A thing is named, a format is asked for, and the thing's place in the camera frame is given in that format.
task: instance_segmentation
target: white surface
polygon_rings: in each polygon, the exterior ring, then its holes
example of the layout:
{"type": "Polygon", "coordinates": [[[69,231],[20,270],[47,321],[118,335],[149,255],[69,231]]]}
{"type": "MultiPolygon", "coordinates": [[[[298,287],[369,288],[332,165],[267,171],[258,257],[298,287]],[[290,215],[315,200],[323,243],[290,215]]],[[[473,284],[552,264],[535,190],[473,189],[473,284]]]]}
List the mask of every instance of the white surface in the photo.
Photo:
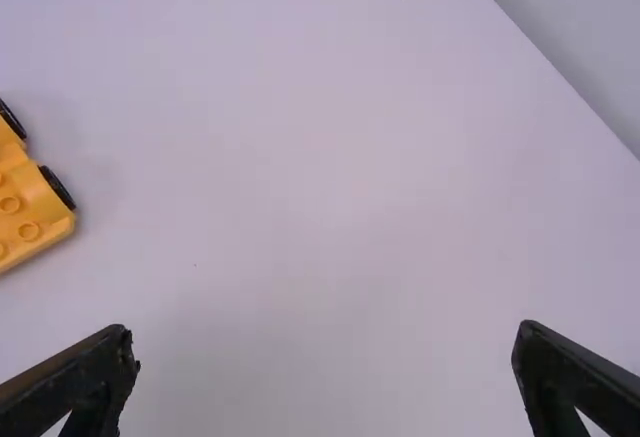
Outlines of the white surface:
{"type": "Polygon", "coordinates": [[[536,318],[638,371],[640,167],[491,0],[0,0],[82,210],[0,380],[110,322],[123,436],[529,436],[536,318]]]}
{"type": "Polygon", "coordinates": [[[640,158],[640,0],[497,0],[640,158]]]}

